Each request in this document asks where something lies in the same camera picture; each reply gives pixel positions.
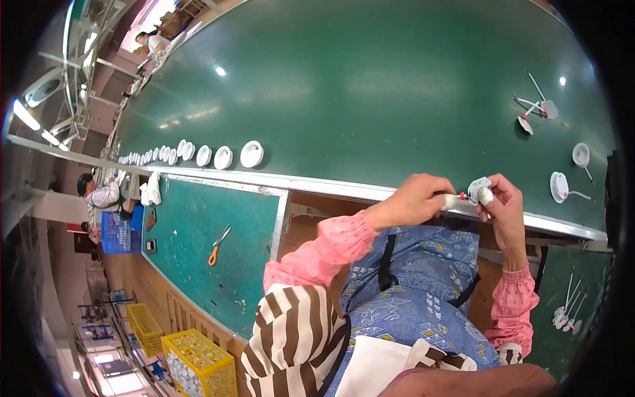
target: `blue patterned apron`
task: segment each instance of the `blue patterned apron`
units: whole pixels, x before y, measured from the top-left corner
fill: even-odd
[[[477,275],[479,236],[460,220],[444,226],[419,225],[383,230],[371,252],[351,264],[340,295],[344,314],[351,319],[346,354],[325,396],[334,396],[355,350],[358,335],[412,346],[423,338],[448,353],[464,353],[478,369],[500,365],[498,353],[467,319],[469,299],[457,299]],[[390,273],[399,285],[381,291],[379,263],[388,236],[395,234]]]

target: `scissors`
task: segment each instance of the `scissors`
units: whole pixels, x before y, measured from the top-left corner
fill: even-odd
[[[212,247],[214,247],[214,250],[211,252],[210,259],[207,261],[207,263],[209,263],[210,266],[214,266],[214,264],[216,263],[216,255],[218,252],[218,246],[225,239],[225,237],[227,237],[227,234],[229,233],[231,229],[232,228],[229,227],[229,224],[227,224],[227,227],[225,227],[225,231],[223,232],[223,235],[218,240],[216,240],[214,244],[212,245]]]

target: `smartphone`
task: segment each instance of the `smartphone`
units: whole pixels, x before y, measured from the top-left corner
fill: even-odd
[[[152,226],[157,222],[157,213],[153,208],[152,211],[145,217],[145,231],[149,232]]]

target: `pink arm sleeve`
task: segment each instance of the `pink arm sleeve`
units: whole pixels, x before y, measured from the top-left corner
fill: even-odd
[[[317,224],[317,238],[307,241],[280,262],[265,266],[263,287],[272,284],[290,286],[321,285],[328,289],[343,265],[361,259],[372,247],[378,233],[366,223],[361,210],[351,217],[337,217]]]
[[[529,321],[529,312],[539,301],[538,295],[533,291],[534,285],[529,266],[515,272],[503,270],[503,277],[492,293],[494,305],[491,308],[491,318],[494,324],[484,334],[495,349],[512,342],[521,346],[522,357],[527,357],[531,352],[533,327]]]

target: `orange scissors handle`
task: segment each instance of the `orange scissors handle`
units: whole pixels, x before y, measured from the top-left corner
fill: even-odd
[[[218,252],[218,247],[215,246],[214,250],[211,252],[210,259],[207,261],[207,263],[209,263],[210,266],[214,266],[214,264],[216,263],[216,253],[217,252]]]

